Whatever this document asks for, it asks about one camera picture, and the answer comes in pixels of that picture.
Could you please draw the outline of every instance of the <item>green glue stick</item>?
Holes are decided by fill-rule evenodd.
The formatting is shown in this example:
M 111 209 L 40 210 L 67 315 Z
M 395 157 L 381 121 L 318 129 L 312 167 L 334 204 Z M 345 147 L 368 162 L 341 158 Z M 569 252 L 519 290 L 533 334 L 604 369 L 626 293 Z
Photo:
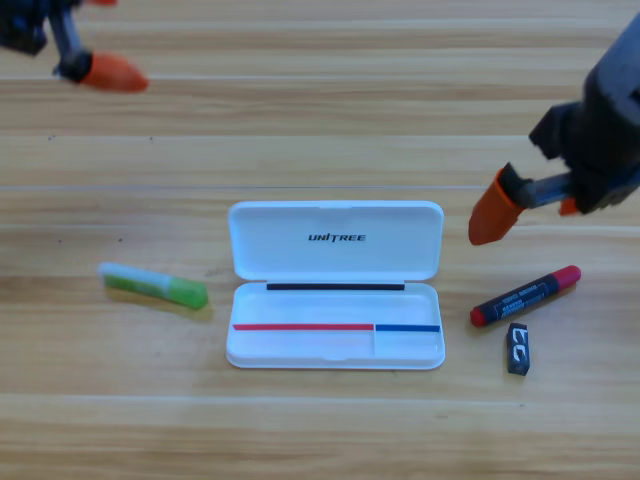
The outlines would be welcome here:
M 103 263 L 99 271 L 104 284 L 111 288 L 163 298 L 194 310 L 209 302 L 207 287 L 201 282 L 117 263 Z

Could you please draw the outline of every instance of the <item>black stripe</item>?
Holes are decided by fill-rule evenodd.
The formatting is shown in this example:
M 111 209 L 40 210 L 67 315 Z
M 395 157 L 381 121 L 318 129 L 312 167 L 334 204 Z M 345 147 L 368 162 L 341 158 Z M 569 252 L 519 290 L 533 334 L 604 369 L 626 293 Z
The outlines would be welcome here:
M 267 290 L 404 290 L 403 283 L 267 283 Z

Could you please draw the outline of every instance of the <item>open white case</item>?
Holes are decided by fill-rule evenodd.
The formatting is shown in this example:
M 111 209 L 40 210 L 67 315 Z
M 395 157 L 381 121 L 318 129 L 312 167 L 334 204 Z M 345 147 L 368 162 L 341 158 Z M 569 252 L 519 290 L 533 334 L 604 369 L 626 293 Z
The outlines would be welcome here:
M 227 358 L 242 368 L 432 369 L 444 214 L 426 201 L 241 202 Z

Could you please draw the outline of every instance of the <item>unitree logo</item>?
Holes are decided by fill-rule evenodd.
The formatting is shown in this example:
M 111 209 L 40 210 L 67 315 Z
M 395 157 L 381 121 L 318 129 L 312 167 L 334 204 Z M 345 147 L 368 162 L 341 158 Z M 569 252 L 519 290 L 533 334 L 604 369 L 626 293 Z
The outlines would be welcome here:
M 310 242 L 364 242 L 366 235 L 334 235 L 327 233 L 325 235 L 309 235 Z

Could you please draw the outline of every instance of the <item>blue stripe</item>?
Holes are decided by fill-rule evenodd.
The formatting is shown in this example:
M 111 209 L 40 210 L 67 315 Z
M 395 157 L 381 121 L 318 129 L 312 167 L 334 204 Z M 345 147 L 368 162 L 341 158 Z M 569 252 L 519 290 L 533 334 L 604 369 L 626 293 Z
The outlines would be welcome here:
M 439 325 L 376 325 L 376 332 L 440 332 Z

